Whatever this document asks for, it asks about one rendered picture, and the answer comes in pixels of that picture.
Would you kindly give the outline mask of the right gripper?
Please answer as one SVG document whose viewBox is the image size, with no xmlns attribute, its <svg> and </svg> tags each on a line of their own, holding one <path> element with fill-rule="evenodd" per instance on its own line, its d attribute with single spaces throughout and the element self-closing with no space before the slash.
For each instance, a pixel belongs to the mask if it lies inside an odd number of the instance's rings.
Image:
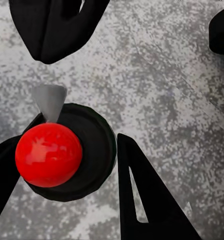
<svg viewBox="0 0 224 240">
<path fill-rule="evenodd" d="M 52 64 L 89 41 L 108 0 L 9 0 L 14 25 L 37 62 Z"/>
</svg>

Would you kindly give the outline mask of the insectifuge atomizer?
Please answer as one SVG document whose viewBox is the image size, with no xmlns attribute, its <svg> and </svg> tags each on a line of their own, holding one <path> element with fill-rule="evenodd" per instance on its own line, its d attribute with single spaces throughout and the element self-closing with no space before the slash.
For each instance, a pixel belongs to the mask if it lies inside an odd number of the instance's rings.
<svg viewBox="0 0 224 240">
<path fill-rule="evenodd" d="M 117 138 L 91 107 L 64 103 L 65 86 L 31 90 L 40 113 L 21 134 L 15 165 L 24 181 L 50 201 L 72 202 L 97 191 L 117 160 Z"/>
</svg>

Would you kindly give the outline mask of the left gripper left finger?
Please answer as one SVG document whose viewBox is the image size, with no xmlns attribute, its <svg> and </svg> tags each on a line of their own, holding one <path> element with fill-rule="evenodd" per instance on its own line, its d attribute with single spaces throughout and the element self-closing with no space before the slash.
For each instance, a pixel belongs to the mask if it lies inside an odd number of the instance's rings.
<svg viewBox="0 0 224 240">
<path fill-rule="evenodd" d="M 0 144 L 0 216 L 21 176 L 15 160 L 20 139 L 18 135 Z"/>
</svg>

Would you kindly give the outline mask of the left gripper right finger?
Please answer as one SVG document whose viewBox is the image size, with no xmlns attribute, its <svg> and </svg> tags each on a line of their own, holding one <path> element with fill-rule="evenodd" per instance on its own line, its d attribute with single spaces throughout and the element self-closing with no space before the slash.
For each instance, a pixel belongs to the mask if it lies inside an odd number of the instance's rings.
<svg viewBox="0 0 224 240">
<path fill-rule="evenodd" d="M 136 141 L 122 133 L 116 141 L 121 240 L 200 240 Z M 137 220 L 129 167 L 148 223 Z"/>
</svg>

